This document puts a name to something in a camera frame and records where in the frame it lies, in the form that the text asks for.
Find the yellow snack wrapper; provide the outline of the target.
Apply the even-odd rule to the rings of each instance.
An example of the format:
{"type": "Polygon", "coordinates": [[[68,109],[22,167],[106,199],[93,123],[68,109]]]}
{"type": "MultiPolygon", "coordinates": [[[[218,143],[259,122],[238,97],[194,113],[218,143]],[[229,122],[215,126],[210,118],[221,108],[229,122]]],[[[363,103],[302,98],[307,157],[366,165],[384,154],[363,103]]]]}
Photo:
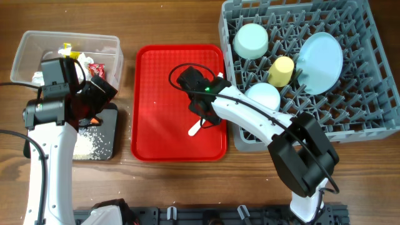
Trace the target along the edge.
{"type": "Polygon", "coordinates": [[[77,59],[81,53],[79,51],[72,51],[71,43],[65,42],[62,45],[62,48],[58,50],[58,54],[60,54],[64,58],[73,58],[77,59]]]}

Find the large light blue plate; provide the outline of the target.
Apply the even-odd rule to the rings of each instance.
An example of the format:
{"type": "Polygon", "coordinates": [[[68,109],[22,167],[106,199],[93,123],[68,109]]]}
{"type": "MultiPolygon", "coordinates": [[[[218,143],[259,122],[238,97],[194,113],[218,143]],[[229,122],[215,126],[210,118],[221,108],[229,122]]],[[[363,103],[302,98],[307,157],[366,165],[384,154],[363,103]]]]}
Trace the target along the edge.
{"type": "Polygon", "coordinates": [[[296,68],[302,71],[297,81],[299,85],[305,85],[306,93],[318,95],[330,90],[343,68],[340,44],[326,32],[313,34],[303,44],[296,68]]]}

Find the orange carrot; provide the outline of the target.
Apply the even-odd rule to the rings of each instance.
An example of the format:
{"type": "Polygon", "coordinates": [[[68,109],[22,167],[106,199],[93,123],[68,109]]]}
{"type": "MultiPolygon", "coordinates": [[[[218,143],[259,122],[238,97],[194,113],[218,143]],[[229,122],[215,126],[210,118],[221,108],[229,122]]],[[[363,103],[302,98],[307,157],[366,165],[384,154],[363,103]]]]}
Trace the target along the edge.
{"type": "Polygon", "coordinates": [[[90,123],[91,123],[91,124],[100,124],[100,121],[99,121],[98,119],[96,119],[96,118],[92,118],[92,119],[90,120],[90,123]]]}

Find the yellow plastic cup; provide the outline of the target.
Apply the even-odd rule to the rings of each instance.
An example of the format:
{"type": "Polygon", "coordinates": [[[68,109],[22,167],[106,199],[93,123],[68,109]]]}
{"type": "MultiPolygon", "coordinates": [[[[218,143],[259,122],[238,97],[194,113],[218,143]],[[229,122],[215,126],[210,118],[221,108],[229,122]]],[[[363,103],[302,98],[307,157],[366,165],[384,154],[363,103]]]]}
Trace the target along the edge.
{"type": "Polygon", "coordinates": [[[275,87],[283,87],[289,83],[293,70],[294,61],[290,57],[278,57],[268,71],[267,81],[275,87]]]}

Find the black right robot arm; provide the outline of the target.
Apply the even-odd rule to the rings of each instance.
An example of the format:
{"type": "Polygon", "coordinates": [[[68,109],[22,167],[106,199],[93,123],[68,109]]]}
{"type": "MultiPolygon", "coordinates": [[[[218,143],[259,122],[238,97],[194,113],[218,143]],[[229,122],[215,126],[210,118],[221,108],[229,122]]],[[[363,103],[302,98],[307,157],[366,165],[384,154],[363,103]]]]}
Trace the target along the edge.
{"type": "Polygon", "coordinates": [[[331,177],[339,156],[316,118],[274,111],[221,77],[205,78],[201,65],[185,66],[171,85],[188,95],[189,110],[213,126],[231,121],[266,144],[279,178],[292,192],[291,212],[314,224],[324,209],[324,193],[339,193],[331,177]]]}

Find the green bowl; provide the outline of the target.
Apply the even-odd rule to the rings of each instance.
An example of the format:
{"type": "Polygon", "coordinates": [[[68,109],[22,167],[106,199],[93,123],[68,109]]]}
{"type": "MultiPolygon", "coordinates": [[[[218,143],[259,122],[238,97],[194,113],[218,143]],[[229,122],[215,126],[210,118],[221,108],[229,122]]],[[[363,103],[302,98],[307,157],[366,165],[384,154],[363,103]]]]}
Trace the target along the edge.
{"type": "Polygon", "coordinates": [[[233,40],[236,54],[244,59],[257,59],[268,50],[268,32],[259,24],[243,25],[233,40]]]}

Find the red snack wrapper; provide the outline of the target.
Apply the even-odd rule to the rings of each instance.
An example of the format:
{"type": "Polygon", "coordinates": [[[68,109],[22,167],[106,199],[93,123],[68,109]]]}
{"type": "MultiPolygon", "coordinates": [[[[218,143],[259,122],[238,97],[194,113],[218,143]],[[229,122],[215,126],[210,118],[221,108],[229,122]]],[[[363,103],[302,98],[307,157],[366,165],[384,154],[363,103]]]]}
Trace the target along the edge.
{"type": "Polygon", "coordinates": [[[102,79],[106,79],[104,64],[88,64],[88,71],[92,77],[99,76],[102,79]]]}

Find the white plastic spoon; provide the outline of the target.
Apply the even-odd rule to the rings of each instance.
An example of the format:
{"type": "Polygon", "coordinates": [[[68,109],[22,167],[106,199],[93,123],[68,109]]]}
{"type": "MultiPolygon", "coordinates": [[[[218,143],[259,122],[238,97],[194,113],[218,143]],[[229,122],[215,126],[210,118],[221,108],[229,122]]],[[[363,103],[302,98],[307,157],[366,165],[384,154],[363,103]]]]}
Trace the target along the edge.
{"type": "Polygon", "coordinates": [[[189,136],[194,136],[199,130],[201,129],[201,120],[198,120],[196,122],[196,124],[194,124],[189,131],[187,132],[187,134],[189,136]]]}

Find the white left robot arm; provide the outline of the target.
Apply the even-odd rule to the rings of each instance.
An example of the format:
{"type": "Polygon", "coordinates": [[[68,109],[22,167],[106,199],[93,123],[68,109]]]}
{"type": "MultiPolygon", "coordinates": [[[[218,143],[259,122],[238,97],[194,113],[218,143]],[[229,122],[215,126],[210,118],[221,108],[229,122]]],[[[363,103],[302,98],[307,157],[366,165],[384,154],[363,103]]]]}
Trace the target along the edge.
{"type": "Polygon", "coordinates": [[[99,76],[84,86],[53,81],[23,112],[30,138],[30,177],[25,224],[74,224],[73,152],[79,122],[100,113],[117,89],[99,76]]]}

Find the light blue bowl with rice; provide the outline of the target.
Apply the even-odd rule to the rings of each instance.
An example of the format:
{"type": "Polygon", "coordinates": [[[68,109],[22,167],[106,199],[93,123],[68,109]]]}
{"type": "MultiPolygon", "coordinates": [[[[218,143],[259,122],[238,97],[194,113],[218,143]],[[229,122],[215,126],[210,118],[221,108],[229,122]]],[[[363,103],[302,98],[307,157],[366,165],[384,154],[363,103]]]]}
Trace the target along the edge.
{"type": "Polygon", "coordinates": [[[269,109],[279,111],[281,103],[279,91],[268,83],[260,82],[254,84],[244,94],[269,109]]]}

